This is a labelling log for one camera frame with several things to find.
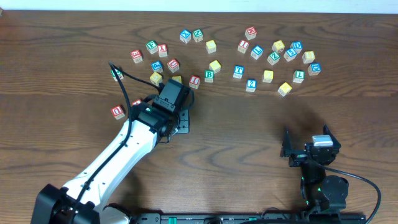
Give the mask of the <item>green B block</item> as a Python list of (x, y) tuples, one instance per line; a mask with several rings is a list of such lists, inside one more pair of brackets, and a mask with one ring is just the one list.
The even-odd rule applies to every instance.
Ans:
[(213, 83), (214, 82), (214, 71), (205, 70), (205, 82)]

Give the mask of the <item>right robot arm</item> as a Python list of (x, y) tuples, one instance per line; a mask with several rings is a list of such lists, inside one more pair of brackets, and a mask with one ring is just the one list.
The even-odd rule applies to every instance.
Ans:
[(337, 175), (326, 175), (326, 167), (336, 159), (340, 147), (327, 126), (303, 149), (293, 148), (289, 131), (284, 129), (280, 157), (287, 157), (290, 167), (301, 170), (300, 190), (308, 206), (301, 219), (308, 223), (343, 223), (340, 211), (346, 208), (349, 183)]

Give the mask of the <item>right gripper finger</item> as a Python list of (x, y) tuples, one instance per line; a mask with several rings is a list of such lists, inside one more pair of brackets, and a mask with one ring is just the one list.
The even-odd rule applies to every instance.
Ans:
[(338, 143), (338, 141), (336, 140), (336, 138), (334, 137), (334, 135), (332, 135), (332, 133), (331, 133), (329, 127), (328, 127), (326, 124), (323, 125), (323, 134), (330, 137), (330, 139), (331, 139), (333, 145), (336, 145), (336, 144)]
[(292, 154), (292, 145), (289, 136), (289, 131), (284, 128), (284, 136), (282, 141), (282, 147), (280, 150), (280, 157), (289, 157)]

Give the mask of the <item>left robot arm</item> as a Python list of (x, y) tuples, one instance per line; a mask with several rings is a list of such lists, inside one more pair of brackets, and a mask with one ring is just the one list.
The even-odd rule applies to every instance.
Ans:
[(60, 189), (46, 185), (35, 200), (32, 223), (129, 223), (108, 200), (130, 170), (162, 138), (189, 132), (189, 108), (156, 98), (130, 107), (115, 139)]

